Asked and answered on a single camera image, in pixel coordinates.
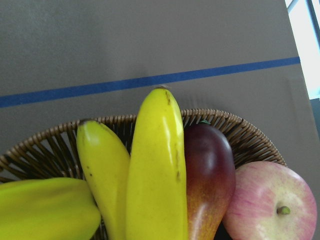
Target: blue tape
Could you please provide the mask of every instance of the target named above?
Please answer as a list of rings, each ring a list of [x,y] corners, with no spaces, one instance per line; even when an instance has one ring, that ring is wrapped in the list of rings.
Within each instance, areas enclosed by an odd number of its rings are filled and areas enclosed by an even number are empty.
[[[299,57],[0,96],[0,108],[300,64]]]

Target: apple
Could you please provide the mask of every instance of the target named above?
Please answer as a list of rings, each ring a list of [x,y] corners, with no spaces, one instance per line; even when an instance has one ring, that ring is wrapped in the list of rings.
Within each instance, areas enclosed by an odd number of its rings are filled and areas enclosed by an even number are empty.
[[[184,130],[189,240],[212,240],[236,188],[231,146],[217,128],[199,123]]]
[[[223,217],[234,240],[311,240],[317,223],[315,197],[290,168],[255,161],[235,172],[236,187]]]

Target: gray surface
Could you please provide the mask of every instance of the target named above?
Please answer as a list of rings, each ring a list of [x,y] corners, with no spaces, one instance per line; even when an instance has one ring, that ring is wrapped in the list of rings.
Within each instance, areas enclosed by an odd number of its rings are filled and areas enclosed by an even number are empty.
[[[0,96],[298,55],[284,1],[4,0],[0,9]],[[169,86],[181,108],[225,110],[260,128],[319,209],[320,144],[299,64]],[[59,123],[136,113],[152,88],[0,108],[0,153]]]

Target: brown woven basket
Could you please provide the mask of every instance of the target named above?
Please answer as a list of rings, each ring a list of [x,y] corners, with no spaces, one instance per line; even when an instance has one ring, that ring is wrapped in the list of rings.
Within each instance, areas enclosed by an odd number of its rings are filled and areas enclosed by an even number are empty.
[[[207,120],[219,129],[231,145],[236,168],[254,161],[271,161],[286,166],[283,157],[265,134],[239,116],[215,109],[184,109],[181,115],[185,127]],[[136,115],[94,119],[111,128],[130,151]],[[75,120],[38,132],[0,155],[0,183],[54,177],[85,179],[76,145],[79,122]],[[5,171],[17,179],[4,177]],[[103,222],[92,239],[108,239]]]

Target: basket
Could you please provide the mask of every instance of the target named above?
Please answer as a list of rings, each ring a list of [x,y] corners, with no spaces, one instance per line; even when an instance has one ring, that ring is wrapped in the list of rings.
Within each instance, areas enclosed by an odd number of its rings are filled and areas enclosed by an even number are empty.
[[[207,120],[219,129],[231,145],[236,168],[254,161],[271,161],[287,166],[268,137],[237,115],[200,108],[183,109],[181,115],[184,127]],[[93,119],[111,128],[130,151],[136,118],[135,114],[129,114]],[[0,183],[16,180],[3,176],[5,171],[21,180],[54,177],[85,179],[76,145],[79,122],[74,120],[38,132],[0,155]],[[92,239],[108,239],[103,222]]]

